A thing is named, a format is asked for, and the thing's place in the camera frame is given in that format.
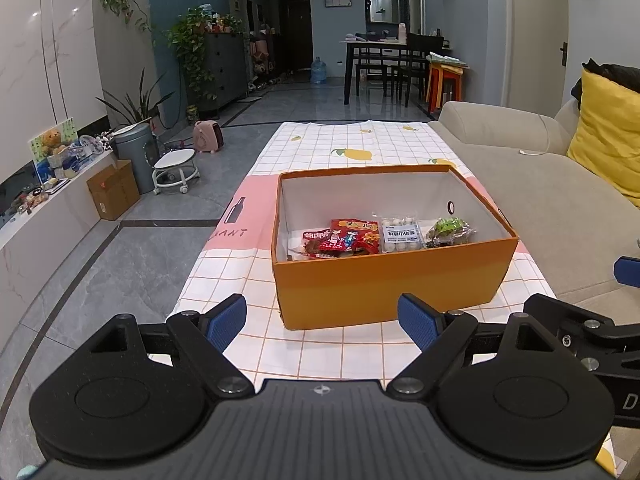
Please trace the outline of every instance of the black pillow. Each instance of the black pillow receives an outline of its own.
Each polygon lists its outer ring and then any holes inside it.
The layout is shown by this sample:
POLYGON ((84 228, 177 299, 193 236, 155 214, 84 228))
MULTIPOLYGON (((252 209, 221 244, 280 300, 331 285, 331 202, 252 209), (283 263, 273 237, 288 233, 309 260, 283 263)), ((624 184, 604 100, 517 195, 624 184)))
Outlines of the black pillow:
MULTIPOLYGON (((638 68, 611 64, 599 65, 593 59, 590 59, 588 63, 583 63, 582 66, 592 74, 605 77, 640 94, 640 69, 638 68)), ((579 110, 582 104, 582 78, 578 79, 571 90, 571 95, 577 99, 579 110)))

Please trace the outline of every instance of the gray trash can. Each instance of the gray trash can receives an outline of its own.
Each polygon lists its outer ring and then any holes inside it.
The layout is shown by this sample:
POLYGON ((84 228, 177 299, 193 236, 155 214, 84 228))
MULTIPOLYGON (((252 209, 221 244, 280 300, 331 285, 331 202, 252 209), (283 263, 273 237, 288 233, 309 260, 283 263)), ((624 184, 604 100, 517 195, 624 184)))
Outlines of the gray trash can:
POLYGON ((149 124, 137 124, 130 130, 114 135, 113 140, 118 158, 131 161, 139 192, 151 191, 154 188, 151 174, 159 153, 149 124))

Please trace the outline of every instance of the yellow pillow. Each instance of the yellow pillow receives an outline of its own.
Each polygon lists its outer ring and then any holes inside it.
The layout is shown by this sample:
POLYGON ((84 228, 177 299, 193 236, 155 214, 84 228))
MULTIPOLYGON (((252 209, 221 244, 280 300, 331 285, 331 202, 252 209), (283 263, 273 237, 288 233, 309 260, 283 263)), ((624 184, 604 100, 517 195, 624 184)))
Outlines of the yellow pillow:
POLYGON ((640 207, 640 94, 582 70, 580 121, 567 155, 640 207))

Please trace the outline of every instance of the beige sofa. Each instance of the beige sofa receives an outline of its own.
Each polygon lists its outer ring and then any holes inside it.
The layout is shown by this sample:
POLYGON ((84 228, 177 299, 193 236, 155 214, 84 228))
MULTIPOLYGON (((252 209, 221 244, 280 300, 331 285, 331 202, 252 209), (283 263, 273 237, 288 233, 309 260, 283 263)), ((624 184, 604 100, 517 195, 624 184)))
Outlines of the beige sofa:
MULTIPOLYGON (((566 156, 578 118, 575 100, 555 119, 449 102, 430 126, 486 187, 559 299, 640 323, 640 289, 613 277, 620 256, 640 257, 640 210, 566 156)), ((622 478, 637 478, 640 430, 614 428, 612 439, 628 462, 622 478)))

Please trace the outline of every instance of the cardboard box on floor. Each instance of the cardboard box on floor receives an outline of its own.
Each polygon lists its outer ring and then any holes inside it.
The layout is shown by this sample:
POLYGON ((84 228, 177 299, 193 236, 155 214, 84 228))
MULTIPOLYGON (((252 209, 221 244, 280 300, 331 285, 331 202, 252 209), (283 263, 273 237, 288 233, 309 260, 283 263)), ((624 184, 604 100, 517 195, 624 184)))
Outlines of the cardboard box on floor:
POLYGON ((130 160, 117 160, 86 181, 100 218, 116 220, 140 200, 130 160))
POLYGON ((271 248, 284 326, 311 330, 397 319, 411 292, 437 310, 488 303, 504 279, 518 236, 452 167, 369 166, 284 173, 271 248), (471 243, 419 251, 287 261, 303 230, 332 219, 454 214, 476 230, 471 243))

